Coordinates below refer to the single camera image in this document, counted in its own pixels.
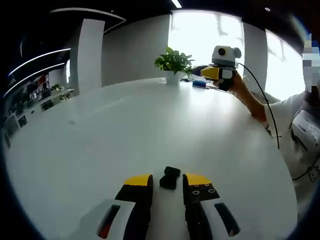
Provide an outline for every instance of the black cable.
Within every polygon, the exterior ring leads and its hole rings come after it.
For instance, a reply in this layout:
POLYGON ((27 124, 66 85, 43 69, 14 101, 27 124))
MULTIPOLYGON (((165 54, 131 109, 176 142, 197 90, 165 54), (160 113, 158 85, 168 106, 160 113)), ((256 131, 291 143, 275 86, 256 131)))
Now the black cable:
POLYGON ((277 142, 277 144, 278 144, 278 149, 280 150, 279 136, 278 136, 278 129, 277 129, 277 125, 276 125, 276 120, 275 120, 275 118, 274 118, 274 114, 272 113, 271 107, 270 107, 270 105, 269 105, 269 101, 268 101, 268 99, 267 99, 264 91, 262 90, 262 88, 261 88, 258 80, 256 79, 255 75, 254 75, 245 65, 243 65, 243 64, 240 63, 240 62, 239 62, 239 64, 242 65, 245 69, 247 69, 248 72, 252 75, 252 77, 254 78, 254 80, 256 81, 256 83, 258 84, 258 86, 259 86, 259 88, 260 88, 260 90, 261 90, 261 92, 262 92, 262 94, 263 94, 263 96, 264 96, 264 99, 265 99, 265 101, 266 101, 266 104, 268 105, 268 108, 269 108, 270 113, 271 113, 271 117, 272 117, 273 124, 274 124, 274 128, 275 128, 276 142, 277 142))
POLYGON ((296 181, 296 180, 302 178, 302 177, 303 177, 304 175, 306 175, 307 173, 309 173, 310 169, 311 169, 311 168, 316 164, 316 162, 318 161, 319 156, 320 156, 320 153, 319 153, 318 156, 315 158, 314 162, 306 169, 306 171, 305 171, 303 174, 301 174, 300 176, 298 176, 298 177, 296 177, 296 178, 293 178, 292 181, 296 181))

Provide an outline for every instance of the potted plant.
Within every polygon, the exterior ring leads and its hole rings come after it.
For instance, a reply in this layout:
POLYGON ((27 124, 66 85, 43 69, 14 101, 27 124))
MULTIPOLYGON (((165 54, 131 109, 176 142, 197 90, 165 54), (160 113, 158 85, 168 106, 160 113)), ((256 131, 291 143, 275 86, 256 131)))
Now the potted plant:
POLYGON ((53 85, 53 86, 51 87, 51 92, 53 92, 54 90, 59 91, 59 88, 60 88, 59 83, 56 83, 55 85, 53 85))
POLYGON ((191 74, 191 61, 189 58, 192 55, 186 55, 183 52, 172 50, 170 47, 166 48, 166 54, 161 54, 154 60, 154 65, 165 71, 165 80, 168 85, 178 85, 183 74, 188 76, 191 74))

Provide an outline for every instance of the window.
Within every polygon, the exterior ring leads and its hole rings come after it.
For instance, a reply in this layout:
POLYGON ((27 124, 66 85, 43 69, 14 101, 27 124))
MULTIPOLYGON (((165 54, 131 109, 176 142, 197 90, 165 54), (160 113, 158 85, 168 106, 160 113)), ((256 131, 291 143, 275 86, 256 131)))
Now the window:
POLYGON ((69 78, 70 78, 70 59, 66 62, 66 65, 65 65, 65 75, 66 75, 66 84, 68 84, 69 78))
POLYGON ((302 93, 305 90, 302 56, 272 32, 265 32, 268 46, 265 92, 281 101, 302 93))
MULTIPOLYGON (((168 46, 174 50, 192 55, 194 66, 212 62, 212 53, 217 45, 239 48, 244 63, 245 43, 241 18, 213 11, 173 11, 168 46)), ((243 67, 238 72, 243 75, 243 67)))

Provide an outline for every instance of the ceiling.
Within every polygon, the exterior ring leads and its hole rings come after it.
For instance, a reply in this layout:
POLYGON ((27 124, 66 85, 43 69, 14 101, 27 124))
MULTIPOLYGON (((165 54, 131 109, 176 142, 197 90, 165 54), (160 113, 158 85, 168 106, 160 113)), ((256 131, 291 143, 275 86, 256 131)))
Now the ceiling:
MULTIPOLYGON (((242 17, 246 23, 257 26, 261 29, 269 29, 298 52, 302 53, 303 41, 297 32, 292 28, 289 15, 297 16, 314 37, 319 37, 320 21, 317 17, 316 7, 307 1, 298 0, 179 0, 183 9, 199 9, 224 12, 242 17)), ((100 10, 123 17, 126 22, 113 28, 111 31, 123 27, 124 25, 142 19, 169 14, 175 10, 175 5, 171 0, 135 0, 130 2, 122 1, 87 1, 74 5, 64 2, 46 2, 43 5, 23 3, 8 7, 7 14, 12 16, 4 27, 7 38, 5 38, 5 73, 8 73, 20 64, 37 57, 39 55, 63 49, 66 42, 71 38, 74 31, 80 26, 83 18, 92 18, 105 21, 105 30, 121 22, 120 19, 99 13, 86 11, 50 11, 61 8, 87 8, 100 10)), ((41 61, 28 66, 28 70, 16 71, 15 78, 22 79, 28 74, 41 69, 66 62, 69 53, 57 53, 51 56, 42 57, 41 61)), ((9 80, 1 81, 1 89, 7 89, 9 80)))

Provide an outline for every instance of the blue object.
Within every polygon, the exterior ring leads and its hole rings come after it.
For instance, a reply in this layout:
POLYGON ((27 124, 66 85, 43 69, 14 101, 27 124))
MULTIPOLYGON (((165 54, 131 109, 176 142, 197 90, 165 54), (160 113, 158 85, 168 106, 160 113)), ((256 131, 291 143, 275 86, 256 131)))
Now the blue object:
POLYGON ((201 88, 206 88, 207 86, 207 83, 206 81, 202 81, 202 80, 194 80, 192 82, 192 86, 196 86, 196 87, 201 87, 201 88))

